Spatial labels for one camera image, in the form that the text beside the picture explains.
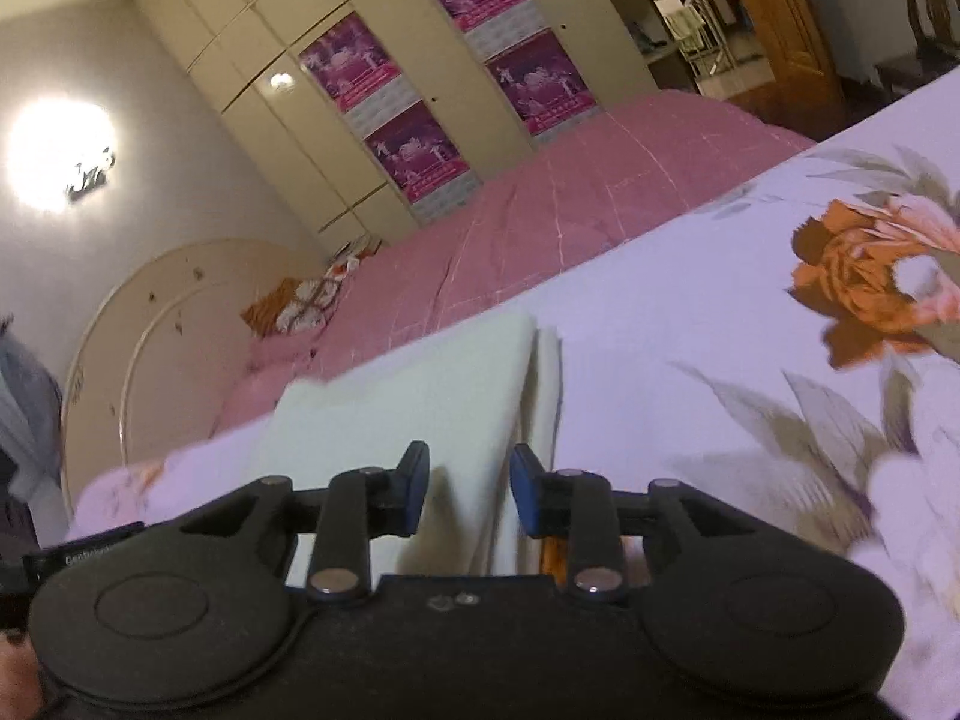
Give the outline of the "person's left hand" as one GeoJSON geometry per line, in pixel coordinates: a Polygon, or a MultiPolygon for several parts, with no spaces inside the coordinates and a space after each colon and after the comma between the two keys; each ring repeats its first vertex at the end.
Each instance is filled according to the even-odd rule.
{"type": "Polygon", "coordinates": [[[44,705],[39,663],[25,635],[2,635],[0,720],[29,720],[44,705]]]}

